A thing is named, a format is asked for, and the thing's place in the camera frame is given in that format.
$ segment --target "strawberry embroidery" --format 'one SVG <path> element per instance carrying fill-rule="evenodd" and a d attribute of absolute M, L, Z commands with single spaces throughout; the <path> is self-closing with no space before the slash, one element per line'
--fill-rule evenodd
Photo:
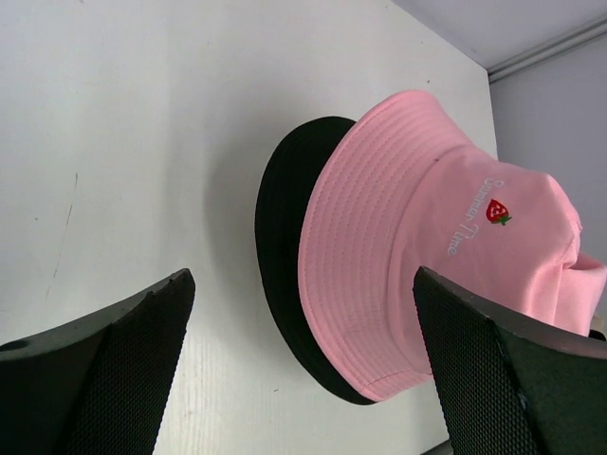
<path fill-rule="evenodd" d="M 487 207 L 487 219 L 494 225 L 505 226 L 512 217 L 504 204 L 495 199 L 491 199 L 489 207 Z"/>

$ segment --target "white surface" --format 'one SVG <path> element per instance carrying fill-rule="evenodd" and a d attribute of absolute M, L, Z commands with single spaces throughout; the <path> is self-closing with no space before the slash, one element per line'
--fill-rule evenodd
<path fill-rule="evenodd" d="M 292 128 L 405 88 L 495 154 L 480 66 L 381 0 L 5 0 L 0 18 L 0 343 L 187 266 L 196 301 L 156 454 L 404 455 L 447 438 L 433 384 L 359 408 L 299 366 L 253 213 Z"/>
<path fill-rule="evenodd" d="M 500 158 L 551 173 L 607 264 L 607 37 L 491 86 Z M 600 311 L 607 316 L 607 293 Z"/>
<path fill-rule="evenodd" d="M 489 68 L 607 12 L 607 0 L 394 0 Z"/>

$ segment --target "pink bucket hat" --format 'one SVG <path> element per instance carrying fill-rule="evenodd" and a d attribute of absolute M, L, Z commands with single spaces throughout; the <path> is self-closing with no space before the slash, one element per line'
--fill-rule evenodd
<path fill-rule="evenodd" d="M 307 140 L 291 137 L 277 153 L 309 153 Z M 281 172 L 270 165 L 260 200 Z M 290 191 L 278 196 L 285 204 Z M 268 216 L 258 202 L 262 278 L 289 342 L 275 309 L 280 296 L 268 289 Z M 607 277 L 603 264 L 579 251 L 578 214 L 554 178 L 496 161 L 421 91 L 390 97 L 342 134 L 314 178 L 299 227 L 290 260 L 309 331 L 371 402 L 432 378 L 412 291 L 419 266 L 583 336 Z"/>

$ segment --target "mesh texture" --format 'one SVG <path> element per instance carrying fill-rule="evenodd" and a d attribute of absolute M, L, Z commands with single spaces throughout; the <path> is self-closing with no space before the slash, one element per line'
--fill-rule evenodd
<path fill-rule="evenodd" d="M 540 454 L 493 323 L 423 274 L 414 294 L 453 453 Z"/>
<path fill-rule="evenodd" d="M 186 324 L 193 280 L 171 281 L 107 330 L 55 453 L 153 453 Z"/>
<path fill-rule="evenodd" d="M 554 351 L 504 329 L 499 332 L 546 451 L 607 454 L 607 360 Z M 604 341 L 588 341 L 607 348 Z"/>

